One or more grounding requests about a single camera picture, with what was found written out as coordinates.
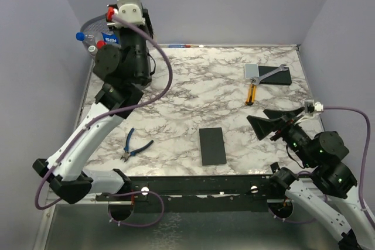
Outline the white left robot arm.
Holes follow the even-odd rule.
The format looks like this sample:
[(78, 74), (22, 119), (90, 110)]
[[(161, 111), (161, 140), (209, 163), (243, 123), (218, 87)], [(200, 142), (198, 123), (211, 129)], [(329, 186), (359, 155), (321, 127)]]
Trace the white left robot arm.
[(101, 90), (66, 143), (33, 164), (43, 182), (69, 204), (88, 194), (109, 193), (117, 200), (129, 195), (122, 171), (93, 171), (85, 165), (107, 135), (138, 108), (155, 71), (147, 46), (153, 37), (147, 9), (138, 0), (118, 0), (108, 6), (106, 22), (118, 43), (99, 47), (95, 55), (93, 72), (104, 82)]

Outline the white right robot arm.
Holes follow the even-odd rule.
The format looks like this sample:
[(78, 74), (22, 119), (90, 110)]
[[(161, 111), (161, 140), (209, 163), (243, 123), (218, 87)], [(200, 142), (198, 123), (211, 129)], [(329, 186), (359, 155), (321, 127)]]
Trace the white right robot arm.
[(320, 132), (310, 138), (300, 126), (324, 109), (319, 102), (306, 101), (293, 111), (265, 109), (265, 118), (249, 115), (247, 121), (258, 140), (269, 134), (272, 141), (282, 139), (303, 167), (312, 169), (309, 177), (313, 184), (336, 208), (313, 194), (286, 167), (272, 174), (269, 191), (276, 198), (285, 196), (303, 207), (325, 227), (340, 249), (374, 249), (374, 215), (363, 199), (359, 181), (342, 162), (349, 154), (343, 139), (336, 131)]

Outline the large orange juice bottle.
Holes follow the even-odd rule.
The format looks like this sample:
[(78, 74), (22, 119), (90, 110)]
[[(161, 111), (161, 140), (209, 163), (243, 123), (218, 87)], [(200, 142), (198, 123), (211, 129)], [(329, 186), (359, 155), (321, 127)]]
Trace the large orange juice bottle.
[(88, 47), (88, 52), (94, 56), (97, 54), (98, 48), (95, 45), (91, 45)]

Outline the pepsi label clear bottle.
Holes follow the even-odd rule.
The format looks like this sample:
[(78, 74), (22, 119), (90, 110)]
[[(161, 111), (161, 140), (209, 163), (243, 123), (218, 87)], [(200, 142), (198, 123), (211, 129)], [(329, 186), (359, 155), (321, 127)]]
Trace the pepsi label clear bottle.
[(87, 45), (96, 45), (99, 41), (104, 41), (108, 44), (119, 44), (116, 35), (98, 31), (77, 32), (76, 39)]

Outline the red label bottle red cap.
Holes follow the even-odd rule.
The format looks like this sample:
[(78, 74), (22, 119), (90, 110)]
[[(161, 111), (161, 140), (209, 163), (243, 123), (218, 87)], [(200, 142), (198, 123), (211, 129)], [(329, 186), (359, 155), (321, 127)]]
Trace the red label bottle red cap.
[(107, 44), (107, 43), (106, 43), (105, 41), (103, 41), (103, 40), (99, 40), (99, 41), (97, 42), (97, 44), (96, 44), (96, 47), (97, 47), (98, 49), (101, 49), (101, 48), (104, 47), (106, 44)]

